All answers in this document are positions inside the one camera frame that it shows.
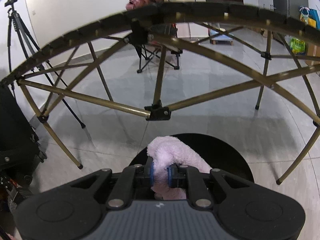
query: tiled floor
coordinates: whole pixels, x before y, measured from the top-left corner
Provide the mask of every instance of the tiled floor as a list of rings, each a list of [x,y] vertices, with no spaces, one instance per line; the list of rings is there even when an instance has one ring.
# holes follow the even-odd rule
[[[235,35],[265,50],[266,39],[257,33],[241,30]],[[262,72],[264,59],[236,41],[234,46],[206,46]],[[287,54],[276,41],[272,41],[272,53]],[[138,62],[136,52],[131,49],[115,54],[101,68],[115,101],[143,108],[152,102],[157,65],[150,64],[142,74],[137,74]],[[268,74],[295,68],[293,60],[273,59]],[[72,74],[66,72],[64,79],[70,81],[77,72],[79,70],[72,70]],[[320,99],[320,77],[316,74],[308,77]],[[162,102],[166,105],[247,80],[249,78],[243,74],[224,65],[184,51],[180,70],[166,66]],[[281,85],[312,109],[301,77],[283,81]],[[96,71],[75,91],[107,98]],[[264,90],[260,110],[255,111],[258,93],[259,88],[256,88],[230,95],[173,112],[169,121],[150,123],[141,117],[67,98],[87,128],[82,130],[61,104],[50,115],[49,123],[84,168],[80,171],[40,126],[37,134],[48,159],[37,168],[32,190],[48,190],[102,167],[121,171],[156,136],[204,133],[237,149],[250,164],[258,184],[299,201],[307,215],[300,239],[320,239],[317,185],[317,179],[320,182],[320,140],[282,185],[277,186],[275,182],[298,156],[315,127],[308,116],[269,89]]]

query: tripod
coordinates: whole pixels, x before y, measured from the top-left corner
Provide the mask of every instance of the tripod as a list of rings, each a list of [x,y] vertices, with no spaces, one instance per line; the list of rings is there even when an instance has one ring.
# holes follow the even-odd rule
[[[13,27],[15,32],[18,35],[19,38],[19,42],[21,45],[21,48],[23,50],[23,53],[26,57],[26,59],[29,57],[28,53],[26,51],[26,47],[23,43],[23,39],[25,41],[25,43],[27,44],[31,54],[35,54],[35,51],[32,47],[32,45],[30,44],[30,41],[32,42],[32,44],[35,46],[35,48],[37,50],[40,50],[40,47],[37,45],[36,41],[33,39],[33,37],[31,36],[29,30],[27,29],[26,25],[24,24],[23,20],[21,19],[20,15],[17,13],[17,11],[14,9],[14,3],[17,0],[8,0],[5,4],[5,6],[11,5],[11,8],[8,10],[8,18],[9,18],[9,25],[8,25],[8,61],[9,61],[9,71],[12,71],[12,67],[11,67],[11,51],[10,51],[10,46],[11,46],[11,28],[12,28],[12,23],[13,23]],[[53,68],[52,65],[50,64],[49,60],[46,61],[46,63],[49,65],[49,67]],[[38,70],[44,70],[44,66],[42,64],[37,66]],[[55,71],[54,72],[58,78],[59,78],[59,74]],[[54,86],[52,80],[50,79],[50,77],[45,74],[46,78],[48,79],[49,83]],[[60,78],[61,82],[67,87],[67,84]],[[14,84],[11,84],[11,88],[15,97],[15,93],[14,93]],[[69,109],[69,111],[73,114],[73,116],[77,119],[77,121],[80,123],[81,128],[85,128],[85,124],[83,122],[81,122],[81,120],[78,118],[78,116],[75,114],[75,112],[71,109],[71,107],[68,105],[68,103],[63,99],[62,100],[63,103],[66,105],[66,107]]]

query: white cabinet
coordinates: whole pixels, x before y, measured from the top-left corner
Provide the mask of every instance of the white cabinet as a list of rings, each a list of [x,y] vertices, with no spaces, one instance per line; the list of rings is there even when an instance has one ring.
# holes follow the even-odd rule
[[[273,11],[273,0],[259,0],[259,7]]]

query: cardboard box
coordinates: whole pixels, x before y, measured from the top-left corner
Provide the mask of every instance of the cardboard box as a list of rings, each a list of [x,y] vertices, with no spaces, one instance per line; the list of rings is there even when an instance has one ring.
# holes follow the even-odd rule
[[[308,44],[307,56],[320,57],[320,47],[313,44]],[[308,66],[320,64],[319,61],[313,60],[305,60],[305,62]]]

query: black round mat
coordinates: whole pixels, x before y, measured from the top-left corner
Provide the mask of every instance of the black round mat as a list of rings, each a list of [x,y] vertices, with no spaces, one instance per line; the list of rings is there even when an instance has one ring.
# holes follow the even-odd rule
[[[249,165],[232,146],[210,135],[199,133],[181,133],[172,135],[197,152],[212,168],[230,172],[254,182]],[[132,160],[130,165],[146,164],[147,147]]]

